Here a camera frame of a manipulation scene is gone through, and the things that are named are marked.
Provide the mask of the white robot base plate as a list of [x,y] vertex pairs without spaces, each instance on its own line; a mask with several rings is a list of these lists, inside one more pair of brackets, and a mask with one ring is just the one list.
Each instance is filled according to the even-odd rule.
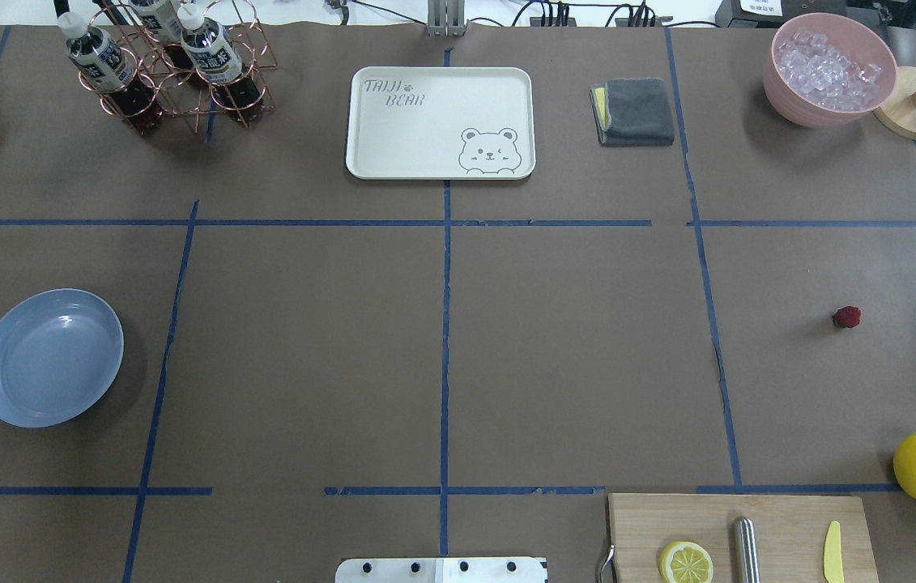
[[547,582],[543,558],[531,556],[351,558],[335,582]]

